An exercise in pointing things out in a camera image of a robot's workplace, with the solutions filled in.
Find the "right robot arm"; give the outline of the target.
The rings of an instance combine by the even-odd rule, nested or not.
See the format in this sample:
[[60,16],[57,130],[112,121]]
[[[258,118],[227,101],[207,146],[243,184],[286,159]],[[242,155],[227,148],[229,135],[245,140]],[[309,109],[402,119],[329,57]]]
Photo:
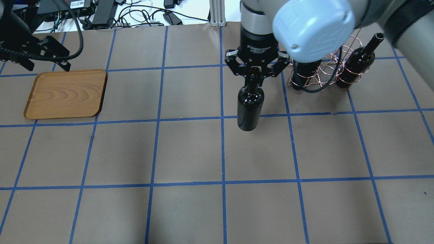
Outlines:
[[355,29],[378,23],[433,88],[432,0],[242,0],[240,45],[226,52],[235,75],[262,68],[262,76],[279,73],[276,60],[313,62],[340,48]]

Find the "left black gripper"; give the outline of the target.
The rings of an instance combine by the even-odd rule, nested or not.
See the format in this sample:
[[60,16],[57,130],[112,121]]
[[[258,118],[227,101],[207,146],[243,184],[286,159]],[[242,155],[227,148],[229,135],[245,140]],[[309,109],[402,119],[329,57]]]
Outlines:
[[[68,60],[54,58],[57,56],[66,57],[70,54],[70,52],[52,36],[46,36],[43,40],[33,37],[31,40],[23,44],[18,44],[16,41],[1,40],[1,47],[19,52],[21,54],[32,54],[46,58],[52,58],[51,61],[66,72],[69,72],[71,68],[71,64],[68,62]],[[29,57],[19,57],[4,51],[1,51],[1,61],[11,61],[12,63],[21,65],[28,71],[33,71],[35,66],[34,62],[32,62],[31,58]]]

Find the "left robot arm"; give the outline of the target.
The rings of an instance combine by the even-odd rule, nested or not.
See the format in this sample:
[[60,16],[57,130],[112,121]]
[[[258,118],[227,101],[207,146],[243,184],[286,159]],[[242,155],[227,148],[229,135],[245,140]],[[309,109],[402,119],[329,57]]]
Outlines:
[[43,39],[33,36],[29,26],[12,11],[12,6],[10,0],[1,1],[1,61],[11,61],[33,71],[33,60],[43,57],[64,71],[70,71],[68,60],[56,60],[57,57],[68,57],[70,51],[51,35]]

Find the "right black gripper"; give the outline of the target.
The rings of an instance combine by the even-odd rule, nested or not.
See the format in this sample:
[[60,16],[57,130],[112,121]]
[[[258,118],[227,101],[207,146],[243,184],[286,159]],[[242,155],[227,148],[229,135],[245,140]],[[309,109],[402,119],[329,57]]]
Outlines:
[[252,78],[251,67],[261,70],[262,78],[276,77],[290,65],[286,52],[278,50],[278,42],[273,34],[258,35],[240,31],[240,45],[225,52],[224,60],[236,76]]

